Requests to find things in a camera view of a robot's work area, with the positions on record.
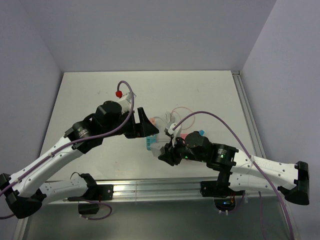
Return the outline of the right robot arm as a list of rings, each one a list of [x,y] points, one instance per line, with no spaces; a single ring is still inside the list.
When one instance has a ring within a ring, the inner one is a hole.
[[[176,137],[152,153],[161,161],[177,166],[182,160],[206,164],[218,172],[216,180],[201,182],[203,197],[240,196],[245,191],[273,192],[296,205],[310,203],[310,174],[306,162],[281,163],[257,156],[247,156],[235,147],[212,143],[194,131],[185,138]]]

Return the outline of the white wall charger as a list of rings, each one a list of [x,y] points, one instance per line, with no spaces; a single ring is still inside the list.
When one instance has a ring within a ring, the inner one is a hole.
[[[150,145],[150,150],[154,157],[158,158],[165,153],[165,146],[160,142],[152,143]]]

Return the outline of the orange charger plug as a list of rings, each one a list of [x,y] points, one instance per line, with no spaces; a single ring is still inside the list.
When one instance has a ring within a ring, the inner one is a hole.
[[[150,118],[149,121],[155,126],[156,125],[156,119],[154,117]]]

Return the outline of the teal power strip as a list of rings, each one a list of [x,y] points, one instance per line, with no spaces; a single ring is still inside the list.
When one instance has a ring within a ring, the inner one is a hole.
[[[157,143],[157,136],[156,135],[151,135],[146,137],[146,149],[148,151],[151,150],[151,145]]]

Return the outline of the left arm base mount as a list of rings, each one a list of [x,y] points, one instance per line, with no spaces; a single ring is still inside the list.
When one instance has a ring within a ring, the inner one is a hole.
[[[103,220],[112,214],[112,207],[105,203],[113,198],[112,184],[99,184],[92,196],[68,197],[69,202],[78,202],[77,209],[81,218],[91,221]],[[99,210],[106,210],[106,215],[96,216]]]

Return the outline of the pink triangular power strip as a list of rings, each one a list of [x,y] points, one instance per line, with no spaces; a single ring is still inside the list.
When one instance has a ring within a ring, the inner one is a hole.
[[[181,134],[180,134],[180,137],[181,137],[183,140],[185,140],[188,135],[189,135],[188,133],[181,133]]]

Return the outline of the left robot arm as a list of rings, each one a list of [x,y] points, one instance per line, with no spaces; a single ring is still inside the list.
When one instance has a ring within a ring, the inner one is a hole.
[[[48,183],[47,180],[71,161],[100,146],[108,137],[124,135],[128,139],[145,138],[159,133],[143,108],[137,109],[135,121],[132,105],[106,101],[82,121],[72,125],[45,154],[22,170],[0,175],[1,195],[13,216],[27,218],[43,205],[65,198],[90,201],[98,193],[95,179],[88,173],[77,178]]]

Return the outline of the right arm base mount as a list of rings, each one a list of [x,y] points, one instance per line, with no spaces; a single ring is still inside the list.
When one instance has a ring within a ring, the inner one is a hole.
[[[201,181],[200,194],[204,198],[213,198],[216,211],[228,216],[234,213],[244,202],[244,190],[232,190],[229,185],[220,185],[217,180]]]

